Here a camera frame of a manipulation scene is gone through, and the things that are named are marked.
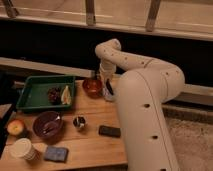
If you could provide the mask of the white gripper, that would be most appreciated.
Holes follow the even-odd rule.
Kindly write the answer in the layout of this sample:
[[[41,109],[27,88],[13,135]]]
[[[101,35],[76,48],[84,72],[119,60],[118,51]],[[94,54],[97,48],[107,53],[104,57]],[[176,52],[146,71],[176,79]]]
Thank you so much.
[[[103,82],[111,80],[116,72],[116,65],[110,62],[101,62],[99,66],[100,76]],[[103,97],[106,101],[113,102],[114,95],[110,95],[105,85],[103,87]]]

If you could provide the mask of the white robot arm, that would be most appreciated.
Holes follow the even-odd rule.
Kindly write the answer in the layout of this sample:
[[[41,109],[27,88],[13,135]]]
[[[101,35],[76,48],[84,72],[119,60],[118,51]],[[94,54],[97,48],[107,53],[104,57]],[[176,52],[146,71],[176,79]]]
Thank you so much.
[[[117,81],[115,101],[128,171],[181,171],[162,104],[182,91],[182,70],[157,58],[123,52],[116,39],[98,44],[95,53],[104,79],[117,67],[125,71]]]

